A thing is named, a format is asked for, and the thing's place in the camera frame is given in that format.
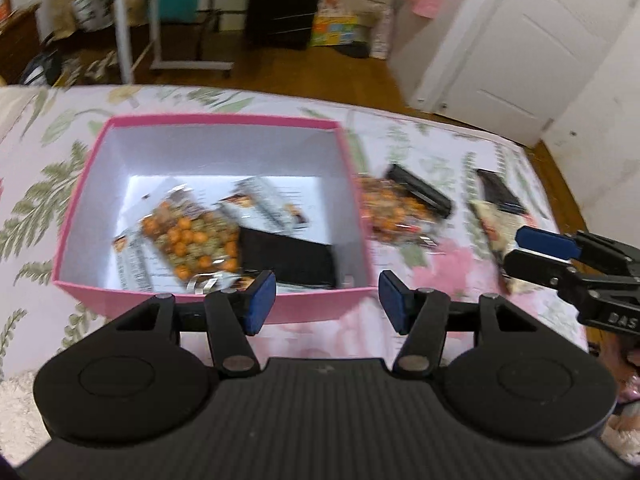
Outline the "peanut snack bag front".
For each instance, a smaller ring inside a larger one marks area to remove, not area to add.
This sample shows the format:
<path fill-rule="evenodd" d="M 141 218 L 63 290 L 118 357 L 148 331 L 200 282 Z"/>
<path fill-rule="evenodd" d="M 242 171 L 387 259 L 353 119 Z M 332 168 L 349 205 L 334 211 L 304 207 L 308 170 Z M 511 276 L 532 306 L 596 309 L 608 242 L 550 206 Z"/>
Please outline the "peanut snack bag front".
<path fill-rule="evenodd" d="M 189 294 L 227 289 L 240 279 L 238 224 L 205 207 L 186 185 L 171 188 L 140 220 L 150 240 Z"/>

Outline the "peanut snack bag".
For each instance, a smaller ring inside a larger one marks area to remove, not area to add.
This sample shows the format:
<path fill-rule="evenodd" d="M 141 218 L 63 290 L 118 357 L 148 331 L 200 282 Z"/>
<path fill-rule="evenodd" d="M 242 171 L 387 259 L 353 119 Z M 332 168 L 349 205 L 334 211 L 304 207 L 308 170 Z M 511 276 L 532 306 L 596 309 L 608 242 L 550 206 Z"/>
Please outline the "peanut snack bag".
<path fill-rule="evenodd" d="M 380 243 L 435 247 L 438 220 L 433 211 L 400 184 L 360 174 L 363 219 Z"/>
<path fill-rule="evenodd" d="M 171 188 L 140 220 L 150 240 L 189 294 L 227 289 L 240 279 L 238 224 L 205 207 L 186 185 Z"/>

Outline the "black snack pack under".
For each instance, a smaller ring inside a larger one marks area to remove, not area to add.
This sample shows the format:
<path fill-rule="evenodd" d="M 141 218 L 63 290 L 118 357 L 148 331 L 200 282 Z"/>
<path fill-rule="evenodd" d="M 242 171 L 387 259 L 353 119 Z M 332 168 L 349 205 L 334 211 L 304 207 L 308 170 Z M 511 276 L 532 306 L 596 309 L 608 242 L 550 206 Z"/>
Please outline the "black snack pack under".
<path fill-rule="evenodd" d="M 241 228 L 239 262 L 245 274 L 271 271 L 279 283 L 328 289 L 337 286 L 330 245 Z"/>

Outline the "white wafer bar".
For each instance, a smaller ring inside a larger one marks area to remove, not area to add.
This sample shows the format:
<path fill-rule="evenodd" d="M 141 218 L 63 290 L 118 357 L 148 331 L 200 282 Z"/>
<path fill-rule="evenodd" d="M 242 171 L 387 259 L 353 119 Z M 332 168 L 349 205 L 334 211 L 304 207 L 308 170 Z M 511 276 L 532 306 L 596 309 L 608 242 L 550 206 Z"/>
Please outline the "white wafer bar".
<path fill-rule="evenodd" d="M 120 288 L 130 292 L 178 292 L 171 267 L 153 243 L 139 231 L 122 231 L 114 238 Z"/>
<path fill-rule="evenodd" d="M 262 177 L 236 182 L 232 193 L 220 200 L 218 206 L 239 226 L 247 229 L 291 235 L 308 226 L 303 211 Z"/>

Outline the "cream rice cracker bag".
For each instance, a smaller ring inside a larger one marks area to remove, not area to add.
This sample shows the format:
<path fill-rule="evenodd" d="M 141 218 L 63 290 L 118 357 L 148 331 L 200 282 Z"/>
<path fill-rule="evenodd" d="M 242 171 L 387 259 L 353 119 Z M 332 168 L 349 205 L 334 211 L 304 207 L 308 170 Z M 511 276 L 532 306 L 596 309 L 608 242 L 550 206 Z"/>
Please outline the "cream rice cracker bag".
<path fill-rule="evenodd" d="M 494 256 L 504 290 L 509 295 L 528 294 L 537 286 L 529 282 L 510 278 L 503 269 L 504 257 L 518 244 L 515 234 L 522 226 L 536 228 L 537 223 L 530 214 L 511 214 L 500 210 L 486 200 L 472 200 L 471 209 L 485 233 L 489 249 Z"/>

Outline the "black snack pack right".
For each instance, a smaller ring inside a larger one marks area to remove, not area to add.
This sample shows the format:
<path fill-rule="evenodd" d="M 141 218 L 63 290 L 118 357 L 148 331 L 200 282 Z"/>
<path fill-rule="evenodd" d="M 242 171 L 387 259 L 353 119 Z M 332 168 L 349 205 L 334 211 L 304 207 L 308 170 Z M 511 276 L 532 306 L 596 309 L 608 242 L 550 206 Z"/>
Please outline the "black snack pack right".
<path fill-rule="evenodd" d="M 527 214 L 526 208 L 498 174 L 486 169 L 477 169 L 476 174 L 480 178 L 480 182 L 482 182 L 485 200 L 496 205 L 503 212 L 518 214 L 519 216 Z"/>

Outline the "black snack pack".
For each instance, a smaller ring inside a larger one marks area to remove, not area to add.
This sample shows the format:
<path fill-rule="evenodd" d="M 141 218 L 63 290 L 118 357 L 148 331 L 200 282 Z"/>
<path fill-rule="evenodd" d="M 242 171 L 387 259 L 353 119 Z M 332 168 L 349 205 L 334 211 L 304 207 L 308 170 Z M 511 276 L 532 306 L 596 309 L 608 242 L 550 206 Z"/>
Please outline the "black snack pack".
<path fill-rule="evenodd" d="M 486 169 L 477 169 L 476 174 L 480 178 L 480 182 L 482 182 L 485 200 L 496 205 L 503 212 L 518 214 L 519 216 L 527 214 L 526 208 L 498 174 Z"/>
<path fill-rule="evenodd" d="M 448 219 L 451 216 L 454 209 L 452 200 L 403 166 L 391 164 L 386 170 L 385 177 L 400 185 L 409 195 L 430 208 L 439 218 Z"/>

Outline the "floral bed sheet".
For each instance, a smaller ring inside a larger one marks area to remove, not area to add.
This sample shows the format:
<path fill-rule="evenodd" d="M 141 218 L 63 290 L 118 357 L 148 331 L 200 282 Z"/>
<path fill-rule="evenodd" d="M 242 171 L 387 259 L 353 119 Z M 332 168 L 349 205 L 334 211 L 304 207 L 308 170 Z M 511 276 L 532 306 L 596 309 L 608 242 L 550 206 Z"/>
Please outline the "floral bed sheet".
<path fill-rule="evenodd" d="M 329 118 L 346 133 L 352 161 L 378 174 L 406 166 L 454 201 L 435 250 L 375 245 L 378 269 L 408 285 L 435 285 L 457 300 L 498 292 L 486 237 L 466 204 L 480 195 L 476 168 L 498 172 L 545 229 L 547 195 L 524 152 L 490 134 L 466 133 L 337 103 L 241 90 L 189 87 L 6 87 L 1 91 L 1 376 L 33 372 L 103 320 L 52 282 L 70 194 L 104 124 L 119 115 L 209 113 Z"/>

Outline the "peanut snack bag back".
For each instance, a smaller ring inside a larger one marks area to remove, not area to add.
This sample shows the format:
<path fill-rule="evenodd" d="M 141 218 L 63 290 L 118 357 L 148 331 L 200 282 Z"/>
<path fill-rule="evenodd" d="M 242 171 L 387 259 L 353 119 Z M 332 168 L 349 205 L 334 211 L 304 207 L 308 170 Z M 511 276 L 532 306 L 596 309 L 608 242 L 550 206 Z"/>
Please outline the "peanut snack bag back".
<path fill-rule="evenodd" d="M 363 219 L 380 243 L 435 247 L 438 220 L 433 211 L 400 184 L 360 174 Z"/>

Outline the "white door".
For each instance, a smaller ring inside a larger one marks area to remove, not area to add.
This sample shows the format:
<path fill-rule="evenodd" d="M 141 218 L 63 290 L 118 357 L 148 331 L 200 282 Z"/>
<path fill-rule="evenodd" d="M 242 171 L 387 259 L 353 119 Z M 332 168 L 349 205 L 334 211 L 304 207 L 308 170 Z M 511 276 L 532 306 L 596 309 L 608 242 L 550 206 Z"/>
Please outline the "white door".
<path fill-rule="evenodd" d="M 440 114 L 535 145 L 613 47 L 639 0 L 498 0 Z"/>

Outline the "white rolling side table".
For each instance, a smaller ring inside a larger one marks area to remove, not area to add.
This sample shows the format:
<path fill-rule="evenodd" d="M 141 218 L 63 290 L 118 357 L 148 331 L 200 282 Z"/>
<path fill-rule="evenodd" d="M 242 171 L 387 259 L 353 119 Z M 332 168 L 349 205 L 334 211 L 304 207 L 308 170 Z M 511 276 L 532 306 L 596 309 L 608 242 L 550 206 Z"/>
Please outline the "white rolling side table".
<path fill-rule="evenodd" d="M 208 60 L 206 41 L 220 31 L 215 0 L 113 0 L 120 79 L 133 84 L 140 64 L 151 70 L 211 70 L 231 76 L 233 62 Z"/>

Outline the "colourful toy box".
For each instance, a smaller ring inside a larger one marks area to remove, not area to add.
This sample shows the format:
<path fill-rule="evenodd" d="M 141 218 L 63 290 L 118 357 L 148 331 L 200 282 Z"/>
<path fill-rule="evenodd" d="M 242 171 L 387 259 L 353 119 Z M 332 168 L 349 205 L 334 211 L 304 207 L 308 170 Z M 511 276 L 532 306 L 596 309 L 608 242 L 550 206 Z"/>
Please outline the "colourful toy box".
<path fill-rule="evenodd" d="M 319 0 L 311 27 L 313 47 L 371 49 L 376 15 L 370 9 L 352 9 L 342 0 Z"/>

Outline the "black air purifier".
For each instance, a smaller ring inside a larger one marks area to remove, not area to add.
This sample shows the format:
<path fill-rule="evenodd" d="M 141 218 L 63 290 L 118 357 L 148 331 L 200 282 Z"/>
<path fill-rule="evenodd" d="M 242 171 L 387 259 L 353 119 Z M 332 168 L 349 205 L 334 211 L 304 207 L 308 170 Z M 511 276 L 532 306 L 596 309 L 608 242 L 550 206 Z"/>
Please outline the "black air purifier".
<path fill-rule="evenodd" d="M 244 37 L 253 49 L 306 50 L 320 0 L 248 0 Z"/>

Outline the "wooden nightstand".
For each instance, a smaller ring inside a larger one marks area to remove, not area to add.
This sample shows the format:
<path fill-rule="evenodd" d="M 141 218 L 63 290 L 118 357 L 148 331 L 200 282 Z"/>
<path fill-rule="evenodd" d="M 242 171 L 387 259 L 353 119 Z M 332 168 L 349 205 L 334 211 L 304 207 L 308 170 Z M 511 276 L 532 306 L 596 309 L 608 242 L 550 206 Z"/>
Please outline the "wooden nightstand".
<path fill-rule="evenodd" d="M 17 84 L 27 64 L 41 52 L 39 8 L 39 3 L 23 6 L 1 22 L 0 75 L 6 84 Z"/>

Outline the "wooden bed frame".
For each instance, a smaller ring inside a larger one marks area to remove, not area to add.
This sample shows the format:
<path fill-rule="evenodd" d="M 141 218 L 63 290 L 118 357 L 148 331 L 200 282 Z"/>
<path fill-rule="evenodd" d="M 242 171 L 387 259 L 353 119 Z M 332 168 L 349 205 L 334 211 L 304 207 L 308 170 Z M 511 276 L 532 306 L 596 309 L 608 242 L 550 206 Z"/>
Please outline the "wooden bed frame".
<path fill-rule="evenodd" d="M 587 231 L 587 225 L 582 218 L 576 200 L 547 145 L 539 141 L 533 148 L 526 148 L 525 151 L 529 162 L 541 180 L 559 230 L 562 233 Z"/>

